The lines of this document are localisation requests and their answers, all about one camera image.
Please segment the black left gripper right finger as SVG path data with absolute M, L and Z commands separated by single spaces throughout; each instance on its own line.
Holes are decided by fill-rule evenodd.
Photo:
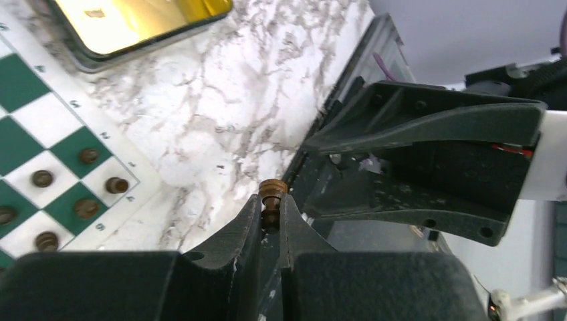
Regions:
M 341 252 L 281 198 L 285 320 L 486 320 L 465 266 L 424 251 Z

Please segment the dark chess piece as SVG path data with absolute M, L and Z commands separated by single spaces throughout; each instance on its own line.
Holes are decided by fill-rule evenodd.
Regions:
M 100 156 L 100 152 L 95 148 L 84 148 L 79 152 L 79 160 L 88 165 L 96 162 Z
M 75 202 L 73 209 L 80 219 L 88 220 L 97 214 L 100 205 L 93 199 L 79 199 Z
M 105 182 L 105 190 L 111 194 L 123 194 L 129 186 L 129 182 L 120 177 L 111 177 Z
M 34 245 L 38 251 L 57 251 L 60 247 L 58 236 L 51 231 L 44 231 L 35 237 Z

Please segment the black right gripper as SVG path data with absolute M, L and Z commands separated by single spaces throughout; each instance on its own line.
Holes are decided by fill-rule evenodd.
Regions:
M 381 159 L 393 177 L 410 183 L 357 172 L 311 196 L 304 212 L 319 220 L 423 226 L 495 247 L 531 158 L 476 142 L 533 146 L 547 109 L 537 100 L 369 84 L 302 148 L 321 154 L 392 148 Z

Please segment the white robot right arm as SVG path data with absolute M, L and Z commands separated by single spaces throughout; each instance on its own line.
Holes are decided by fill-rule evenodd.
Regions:
M 520 199 L 566 195 L 566 60 L 470 74 L 463 90 L 357 76 L 289 171 L 284 320 L 524 320 L 566 279 L 486 290 L 443 243 L 496 246 Z

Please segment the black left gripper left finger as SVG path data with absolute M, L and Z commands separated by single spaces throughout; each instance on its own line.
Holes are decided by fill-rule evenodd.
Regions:
M 259 196 L 186 253 L 25 255 L 1 277 L 2 320 L 255 320 Z

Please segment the dark pawn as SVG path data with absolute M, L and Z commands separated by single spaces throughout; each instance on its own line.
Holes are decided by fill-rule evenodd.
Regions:
M 288 186 L 279 179 L 268 179 L 259 184 L 258 194 L 264 209 L 261 211 L 261 227 L 267 234 L 279 231 L 280 203 L 288 193 Z
M 17 218 L 17 209 L 10 206 L 0 206 L 0 225 L 7 225 Z

